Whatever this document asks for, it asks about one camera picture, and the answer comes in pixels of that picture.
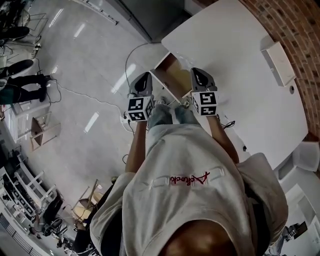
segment gray floor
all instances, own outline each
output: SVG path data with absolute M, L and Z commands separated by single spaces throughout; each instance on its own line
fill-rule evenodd
M 42 72 L 55 72 L 62 87 L 116 104 L 123 113 L 128 104 L 125 61 L 130 51 L 145 41 L 111 8 L 108 13 L 120 20 L 116 26 L 68 0 L 36 0 L 30 13 L 46 13 L 49 18 L 42 32 L 43 48 L 37 55 Z M 128 61 L 129 80 L 152 69 L 166 53 L 161 44 L 137 49 Z M 159 84 L 154 87 L 157 98 L 164 91 Z M 48 93 L 52 101 L 59 99 L 54 82 Z M 50 107 L 61 122 L 60 136 L 34 152 L 29 150 L 29 140 L 22 139 L 21 145 L 33 171 L 44 170 L 46 183 L 56 184 L 66 203 L 73 205 L 96 179 L 110 184 L 112 176 L 124 171 L 122 157 L 129 152 L 133 134 L 125 131 L 115 107 L 65 90 L 61 93 L 61 102 Z M 96 112 L 99 117 L 85 133 Z

